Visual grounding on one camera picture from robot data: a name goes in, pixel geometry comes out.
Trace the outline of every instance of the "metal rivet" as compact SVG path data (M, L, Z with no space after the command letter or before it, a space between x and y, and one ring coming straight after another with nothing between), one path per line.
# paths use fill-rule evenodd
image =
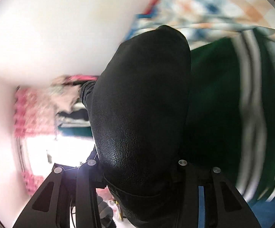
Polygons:
M181 159L181 160L179 160L179 164L185 166L185 165L187 165L187 161L184 159Z
M221 172L221 169L219 167L214 167L213 168L213 172L214 173L220 173Z
M90 159L89 161L88 161L88 165L90 165L90 166L93 166L93 165L95 165L96 164L96 161L94 160L94 159Z
M56 167L56 168L54 169L54 173L58 174L58 173L60 173L60 172L62 172L62 168L61 168L61 167Z

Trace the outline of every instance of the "striped sleeve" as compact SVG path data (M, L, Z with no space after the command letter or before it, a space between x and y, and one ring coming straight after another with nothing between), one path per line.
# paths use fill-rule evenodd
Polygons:
M232 39L240 64L241 161L236 187L247 202L275 196L275 72L256 29Z

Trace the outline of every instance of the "white wall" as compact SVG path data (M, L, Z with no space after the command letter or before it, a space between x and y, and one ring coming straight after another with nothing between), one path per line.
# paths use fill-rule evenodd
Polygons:
M0 76L43 86L99 75L150 0L0 0Z
M93 138L63 137L44 135L26 139L26 149L30 169L34 175L47 176L52 172L54 163L78 167L80 162L86 162L94 148ZM48 162L47 152L52 157Z
M15 87L0 79L0 220L6 228L28 201L12 137Z

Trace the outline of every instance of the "black leather cushion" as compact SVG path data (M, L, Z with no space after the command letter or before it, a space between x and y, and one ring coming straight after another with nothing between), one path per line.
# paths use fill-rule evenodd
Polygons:
M172 203L176 209L170 169L183 143L189 75L185 37L161 26L122 43L97 82L81 89L108 186L138 227L151 227Z

